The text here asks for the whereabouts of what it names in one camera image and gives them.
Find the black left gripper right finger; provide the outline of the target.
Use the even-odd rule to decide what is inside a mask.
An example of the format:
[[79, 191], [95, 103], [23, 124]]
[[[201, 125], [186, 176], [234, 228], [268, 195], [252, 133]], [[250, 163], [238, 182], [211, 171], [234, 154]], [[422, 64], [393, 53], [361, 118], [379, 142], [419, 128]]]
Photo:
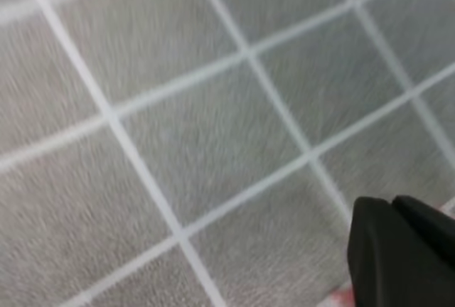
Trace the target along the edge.
[[454, 219], [408, 195], [399, 195], [392, 206], [420, 239], [454, 269]]

